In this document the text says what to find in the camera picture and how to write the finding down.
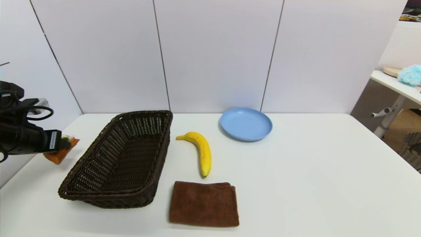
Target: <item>yellow banana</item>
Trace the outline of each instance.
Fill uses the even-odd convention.
[[[209,175],[212,168],[212,155],[208,141],[198,132],[188,132],[185,135],[178,136],[177,140],[186,140],[197,146],[200,153],[200,168],[204,178]]]

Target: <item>orange snack bag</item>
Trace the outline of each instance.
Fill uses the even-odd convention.
[[[67,153],[79,142],[79,139],[72,138],[69,140],[71,146],[69,148],[64,148],[58,152],[44,153],[44,156],[52,161],[55,164],[60,164],[63,159],[66,157]]]

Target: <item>black cable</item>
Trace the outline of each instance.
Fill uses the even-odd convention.
[[[7,153],[6,149],[4,149],[2,147],[2,145],[0,145],[0,153],[3,153],[3,159],[0,160],[0,163],[7,160],[7,158],[9,157],[9,154]]]
[[[33,121],[44,120],[44,119],[50,118],[54,114],[54,110],[52,108],[49,108],[49,107],[46,107],[46,106],[39,106],[39,105],[23,106],[23,107],[19,107],[19,108],[13,108],[13,109],[8,109],[8,110],[3,110],[3,111],[0,111],[0,114],[10,113],[10,112],[16,112],[16,111],[20,111],[20,110],[30,110],[30,109],[48,110],[48,111],[50,111],[50,113],[47,114],[44,117],[41,117],[41,118],[30,118],[30,117],[27,117],[28,120],[33,120]]]
[[[16,92],[10,91],[10,90],[2,90],[2,91],[0,91],[0,96],[2,94],[10,94],[11,97],[15,100],[15,103],[19,104],[19,98],[17,97]],[[20,107],[20,108],[6,109],[6,110],[0,111],[0,114],[16,112],[16,111],[20,111],[20,110],[30,110],[30,109],[43,109],[43,110],[50,111],[49,114],[47,114],[46,116],[41,117],[41,118],[27,117],[27,119],[31,120],[31,121],[44,120],[44,119],[50,118],[54,114],[54,110],[52,108],[49,108],[49,107],[46,107],[46,106],[39,106],[39,105],[31,105],[31,106],[24,106],[24,107]]]
[[[50,118],[50,117],[51,117],[51,116],[53,116],[53,114],[54,114],[54,110],[53,110],[52,108],[49,108],[49,107],[46,107],[46,106],[36,106],[36,107],[38,107],[37,109],[44,109],[44,110],[48,110],[48,111],[50,111],[50,113],[49,113],[49,114],[47,114],[47,115],[46,115],[46,116],[44,116],[44,117],[41,117],[41,118],[32,118],[32,117],[27,117],[27,119],[28,119],[28,120],[32,120],[32,121],[40,121],[40,120],[44,120],[44,119]]]

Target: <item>white table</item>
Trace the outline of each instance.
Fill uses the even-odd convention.
[[[80,116],[64,130],[80,142],[61,165],[37,155],[1,189],[1,237],[421,236],[421,175],[345,114],[269,114],[272,133],[254,143],[224,135],[220,114],[175,114],[150,205],[101,209],[61,199],[61,182],[114,116]],[[189,131],[202,133],[211,146],[206,179],[199,175],[196,148],[175,140]],[[176,180],[236,186],[240,226],[169,223]]]
[[[392,124],[401,109],[404,108],[405,104],[408,104],[408,100],[412,101],[412,104],[416,103],[417,108],[421,106],[421,93],[419,87],[412,87],[400,83],[396,78],[389,76],[382,71],[374,71],[371,74],[371,79],[400,94],[391,107],[391,112],[384,117],[383,121],[374,131],[374,134],[381,138],[389,129],[390,124]]]

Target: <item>blue plate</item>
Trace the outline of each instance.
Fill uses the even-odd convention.
[[[272,131],[272,122],[262,112],[249,108],[234,108],[222,114],[222,128],[243,141],[258,141]]]

